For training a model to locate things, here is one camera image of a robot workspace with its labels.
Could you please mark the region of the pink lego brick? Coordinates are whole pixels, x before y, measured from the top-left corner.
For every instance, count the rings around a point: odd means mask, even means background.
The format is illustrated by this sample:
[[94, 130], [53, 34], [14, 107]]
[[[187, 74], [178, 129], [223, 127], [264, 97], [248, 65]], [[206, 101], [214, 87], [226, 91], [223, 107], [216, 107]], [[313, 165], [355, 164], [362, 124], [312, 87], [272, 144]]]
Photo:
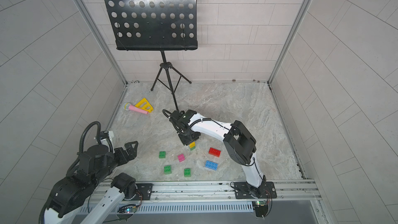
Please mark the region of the pink lego brick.
[[177, 158], [178, 158], [178, 161], [179, 161], [179, 162], [185, 161], [185, 156], [184, 156], [184, 154], [179, 154]]

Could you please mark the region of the red lego brick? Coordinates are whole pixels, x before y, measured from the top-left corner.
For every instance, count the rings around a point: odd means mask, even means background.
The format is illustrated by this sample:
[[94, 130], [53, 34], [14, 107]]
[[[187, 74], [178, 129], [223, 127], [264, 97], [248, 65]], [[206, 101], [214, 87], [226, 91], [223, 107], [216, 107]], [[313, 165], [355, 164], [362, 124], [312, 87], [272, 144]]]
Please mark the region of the red lego brick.
[[220, 155], [221, 155], [221, 151], [220, 150], [212, 148], [212, 147], [209, 149], [208, 153], [210, 155], [212, 155], [212, 156], [215, 156], [215, 157], [220, 157]]

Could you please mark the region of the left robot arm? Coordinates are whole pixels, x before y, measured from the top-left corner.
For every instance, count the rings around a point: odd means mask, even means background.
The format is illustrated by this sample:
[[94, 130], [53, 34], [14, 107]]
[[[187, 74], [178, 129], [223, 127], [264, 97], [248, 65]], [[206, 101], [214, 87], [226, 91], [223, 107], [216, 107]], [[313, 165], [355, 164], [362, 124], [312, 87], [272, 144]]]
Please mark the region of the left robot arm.
[[[110, 132], [102, 131], [99, 121], [88, 124], [80, 137], [77, 159], [68, 168], [65, 177], [53, 186], [40, 211], [38, 223], [70, 224], [99, 184], [115, 168], [136, 158], [137, 149], [138, 141], [115, 148]], [[86, 221], [100, 224], [121, 201], [135, 197], [141, 201], [144, 199], [135, 178], [120, 173], [113, 178], [105, 196], [87, 215]]]

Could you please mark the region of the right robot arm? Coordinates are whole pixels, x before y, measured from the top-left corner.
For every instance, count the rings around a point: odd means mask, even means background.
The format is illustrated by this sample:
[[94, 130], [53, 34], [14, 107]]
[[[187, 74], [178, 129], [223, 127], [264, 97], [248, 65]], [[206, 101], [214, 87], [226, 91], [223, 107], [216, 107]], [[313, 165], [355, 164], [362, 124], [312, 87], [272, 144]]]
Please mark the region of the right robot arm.
[[172, 123], [183, 145], [195, 142], [201, 134], [223, 142], [229, 157], [241, 165], [246, 176], [245, 182], [234, 182], [237, 193], [246, 199], [275, 199], [277, 194], [272, 182], [267, 182], [261, 172], [256, 155], [256, 139], [245, 125], [236, 120], [224, 123], [206, 118], [193, 110], [163, 110], [162, 113]]

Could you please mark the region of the blue lego brick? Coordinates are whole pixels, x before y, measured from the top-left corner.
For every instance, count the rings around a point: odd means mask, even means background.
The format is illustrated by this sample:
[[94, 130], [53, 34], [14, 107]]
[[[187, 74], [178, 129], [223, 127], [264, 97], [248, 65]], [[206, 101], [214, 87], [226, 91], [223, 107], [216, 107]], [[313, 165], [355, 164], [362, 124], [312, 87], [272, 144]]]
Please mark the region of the blue lego brick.
[[205, 162], [205, 168], [216, 171], [218, 168], [218, 163], [207, 160]]

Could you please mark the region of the pink toy microphone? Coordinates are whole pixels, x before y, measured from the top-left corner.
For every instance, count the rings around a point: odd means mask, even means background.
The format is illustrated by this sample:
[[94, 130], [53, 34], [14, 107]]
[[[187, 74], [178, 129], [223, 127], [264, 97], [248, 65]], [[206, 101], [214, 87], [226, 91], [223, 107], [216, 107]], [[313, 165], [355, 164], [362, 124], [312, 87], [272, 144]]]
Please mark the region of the pink toy microphone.
[[125, 103], [124, 106], [123, 106], [123, 108], [124, 108], [126, 111], [137, 112], [137, 113], [141, 113], [141, 114], [145, 114], [145, 115], [149, 114], [148, 111], [142, 110], [141, 108], [138, 108], [138, 107], [132, 105], [131, 103]]

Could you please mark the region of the left circuit board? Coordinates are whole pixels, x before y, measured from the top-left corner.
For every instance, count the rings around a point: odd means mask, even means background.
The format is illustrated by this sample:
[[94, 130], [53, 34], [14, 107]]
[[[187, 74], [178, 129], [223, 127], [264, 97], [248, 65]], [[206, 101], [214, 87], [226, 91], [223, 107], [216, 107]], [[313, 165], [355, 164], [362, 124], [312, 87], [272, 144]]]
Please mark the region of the left circuit board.
[[118, 214], [134, 214], [136, 213], [139, 207], [140, 206], [136, 204], [124, 205], [118, 209]]

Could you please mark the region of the circuit board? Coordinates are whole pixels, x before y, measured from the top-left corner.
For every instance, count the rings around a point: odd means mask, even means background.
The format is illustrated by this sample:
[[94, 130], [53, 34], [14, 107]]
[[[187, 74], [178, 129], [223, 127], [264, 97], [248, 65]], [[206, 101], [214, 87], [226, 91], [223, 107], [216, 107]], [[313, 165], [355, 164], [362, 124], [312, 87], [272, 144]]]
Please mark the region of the circuit board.
[[136, 204], [124, 205], [118, 209], [118, 214], [134, 214], [136, 213], [139, 207], [140, 206]]
[[252, 208], [256, 218], [265, 218], [268, 215], [269, 206], [266, 201], [252, 201]]

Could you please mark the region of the yellow triangle toy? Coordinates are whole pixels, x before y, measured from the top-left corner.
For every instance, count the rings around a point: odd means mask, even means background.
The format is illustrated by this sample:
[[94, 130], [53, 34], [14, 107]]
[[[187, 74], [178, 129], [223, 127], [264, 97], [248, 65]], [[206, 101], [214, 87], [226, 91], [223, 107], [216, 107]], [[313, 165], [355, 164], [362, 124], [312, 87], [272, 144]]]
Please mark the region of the yellow triangle toy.
[[149, 101], [146, 98], [141, 99], [137, 104], [135, 104], [135, 107], [149, 113], [153, 111], [152, 105], [149, 103]]

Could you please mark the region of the right circuit board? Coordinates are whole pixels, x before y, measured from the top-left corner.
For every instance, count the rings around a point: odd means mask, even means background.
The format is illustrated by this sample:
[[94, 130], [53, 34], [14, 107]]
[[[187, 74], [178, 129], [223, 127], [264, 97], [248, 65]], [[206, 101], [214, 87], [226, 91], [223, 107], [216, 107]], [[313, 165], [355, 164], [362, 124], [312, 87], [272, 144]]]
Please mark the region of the right circuit board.
[[252, 208], [256, 218], [265, 218], [268, 215], [269, 206], [266, 201], [252, 201]]

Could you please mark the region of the black perforated music stand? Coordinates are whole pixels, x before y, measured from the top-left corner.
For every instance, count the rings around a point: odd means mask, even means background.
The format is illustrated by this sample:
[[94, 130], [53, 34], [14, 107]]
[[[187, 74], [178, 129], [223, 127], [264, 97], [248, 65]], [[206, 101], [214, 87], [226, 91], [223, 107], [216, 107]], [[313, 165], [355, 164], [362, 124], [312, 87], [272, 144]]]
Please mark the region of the black perforated music stand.
[[165, 86], [175, 95], [166, 51], [198, 48], [197, 0], [104, 0], [117, 50], [159, 51], [165, 72]]

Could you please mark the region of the aluminium mounting rail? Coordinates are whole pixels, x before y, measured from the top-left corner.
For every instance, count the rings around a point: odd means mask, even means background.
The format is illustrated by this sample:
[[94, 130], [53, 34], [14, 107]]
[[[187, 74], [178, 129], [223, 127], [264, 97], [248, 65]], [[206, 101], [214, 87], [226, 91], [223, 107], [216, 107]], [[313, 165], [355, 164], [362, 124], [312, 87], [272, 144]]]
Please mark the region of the aluminium mounting rail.
[[313, 179], [272, 180], [263, 198], [253, 198], [246, 183], [231, 181], [138, 181], [144, 203], [231, 201], [313, 201], [321, 194]]

